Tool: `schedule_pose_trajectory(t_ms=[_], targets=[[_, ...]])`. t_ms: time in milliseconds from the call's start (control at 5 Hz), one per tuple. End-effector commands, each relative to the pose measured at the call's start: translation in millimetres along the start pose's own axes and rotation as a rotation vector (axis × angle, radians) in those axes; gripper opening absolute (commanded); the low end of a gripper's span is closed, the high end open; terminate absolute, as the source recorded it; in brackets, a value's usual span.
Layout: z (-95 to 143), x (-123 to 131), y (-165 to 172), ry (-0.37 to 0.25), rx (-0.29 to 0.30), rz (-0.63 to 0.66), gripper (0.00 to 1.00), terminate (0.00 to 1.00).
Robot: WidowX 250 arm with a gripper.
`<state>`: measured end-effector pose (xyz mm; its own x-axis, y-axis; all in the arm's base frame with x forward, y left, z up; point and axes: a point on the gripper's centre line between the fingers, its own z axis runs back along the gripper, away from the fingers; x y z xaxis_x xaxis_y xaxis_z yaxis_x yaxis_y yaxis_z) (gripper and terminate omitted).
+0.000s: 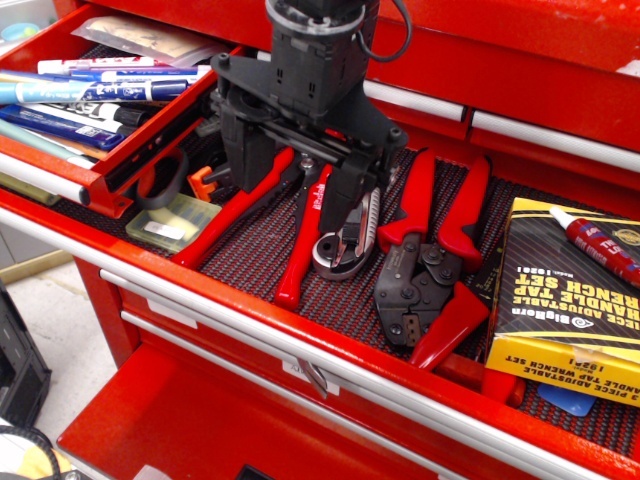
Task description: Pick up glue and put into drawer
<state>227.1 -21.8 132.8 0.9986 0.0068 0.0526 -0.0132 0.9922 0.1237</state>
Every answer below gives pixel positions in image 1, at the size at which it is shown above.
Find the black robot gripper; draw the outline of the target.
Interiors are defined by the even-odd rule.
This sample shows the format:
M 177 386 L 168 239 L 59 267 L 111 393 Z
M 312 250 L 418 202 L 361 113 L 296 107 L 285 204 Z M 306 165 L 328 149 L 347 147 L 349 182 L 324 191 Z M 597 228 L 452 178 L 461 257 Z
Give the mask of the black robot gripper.
M 365 193 L 385 184 L 407 136 L 366 97 L 370 61 L 394 61 L 407 50 L 372 50 L 377 1 L 268 1 L 271 57 L 219 54 L 212 106 L 231 177 L 252 192 L 271 171 L 278 143 L 332 166 L 319 231 L 340 230 Z

